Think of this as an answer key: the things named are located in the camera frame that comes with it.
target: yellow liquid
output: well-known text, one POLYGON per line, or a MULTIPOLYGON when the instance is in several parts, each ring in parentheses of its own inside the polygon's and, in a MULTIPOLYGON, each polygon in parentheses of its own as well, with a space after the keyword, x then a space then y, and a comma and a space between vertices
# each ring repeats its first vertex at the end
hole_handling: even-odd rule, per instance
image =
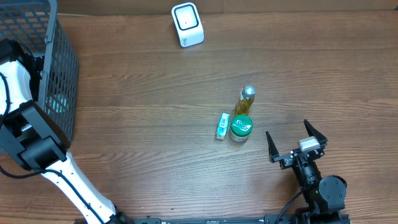
POLYGON ((236 115, 241 115, 241 114, 248 115, 250 106, 253 104, 253 102, 254 102, 254 97, 252 97, 250 99, 244 98, 243 100, 239 99, 238 103, 235 106, 235 114, 236 115))

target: wooden surface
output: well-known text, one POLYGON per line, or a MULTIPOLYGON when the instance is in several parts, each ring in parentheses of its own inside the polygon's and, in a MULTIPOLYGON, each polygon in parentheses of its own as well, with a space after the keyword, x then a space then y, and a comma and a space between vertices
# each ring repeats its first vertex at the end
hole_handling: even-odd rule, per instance
MULTIPOLYGON (((201 19, 205 41, 187 49, 170 16, 61 20, 80 60, 71 150, 92 183, 135 218, 277 213, 297 183, 268 161, 265 131, 287 153, 308 119, 329 138, 322 175, 348 182, 344 213, 397 223, 398 13, 201 19), (220 114, 248 84, 257 88, 249 140, 216 140, 220 114)), ((24 173, 8 156, 0 163, 24 173)), ((81 218, 42 177, 0 183, 0 223, 81 218)))
MULTIPOLYGON (((185 0, 58 0, 58 11, 83 15, 170 14, 185 0)), ((393 10, 398 0, 192 0, 199 13, 393 10)))

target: plastic crate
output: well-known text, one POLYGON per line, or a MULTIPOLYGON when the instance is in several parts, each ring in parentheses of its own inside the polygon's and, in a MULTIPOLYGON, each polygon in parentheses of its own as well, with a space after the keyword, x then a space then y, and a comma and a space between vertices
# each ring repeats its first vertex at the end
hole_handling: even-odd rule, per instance
POLYGON ((72 140, 79 65, 58 22, 56 0, 1 0, 0 39, 5 38, 45 56, 37 104, 72 140))

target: green lid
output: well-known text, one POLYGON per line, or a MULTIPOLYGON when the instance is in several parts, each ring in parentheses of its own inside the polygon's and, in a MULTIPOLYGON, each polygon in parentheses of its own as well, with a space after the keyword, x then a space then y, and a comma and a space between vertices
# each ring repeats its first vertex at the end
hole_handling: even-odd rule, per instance
POLYGON ((253 122, 249 116, 237 115, 231 122, 231 131, 238 137, 246 137, 253 129, 253 122))

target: small box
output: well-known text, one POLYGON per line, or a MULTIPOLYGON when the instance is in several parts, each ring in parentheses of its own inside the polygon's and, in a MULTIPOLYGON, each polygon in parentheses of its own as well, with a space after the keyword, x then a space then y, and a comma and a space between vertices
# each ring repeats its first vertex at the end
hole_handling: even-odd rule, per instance
POLYGON ((189 47, 203 42, 205 34, 194 3, 187 2, 174 6, 172 16, 181 47, 189 47))
POLYGON ((218 127, 216 132, 216 138, 220 140, 224 140, 226 133, 228 132, 229 125, 229 114, 223 113, 218 121, 218 127))

